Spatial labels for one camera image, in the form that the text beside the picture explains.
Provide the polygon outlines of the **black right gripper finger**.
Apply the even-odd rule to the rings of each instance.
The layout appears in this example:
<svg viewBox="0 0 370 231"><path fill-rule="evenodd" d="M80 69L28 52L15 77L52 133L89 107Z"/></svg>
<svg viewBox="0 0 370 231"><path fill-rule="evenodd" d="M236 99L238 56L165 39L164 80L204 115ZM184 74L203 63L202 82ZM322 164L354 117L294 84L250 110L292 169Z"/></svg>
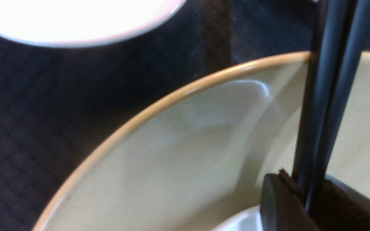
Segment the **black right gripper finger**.
<svg viewBox="0 0 370 231"><path fill-rule="evenodd" d="M330 175L311 215L301 202L303 191L289 174L263 178L260 215L265 231L370 231L370 199Z"/></svg>

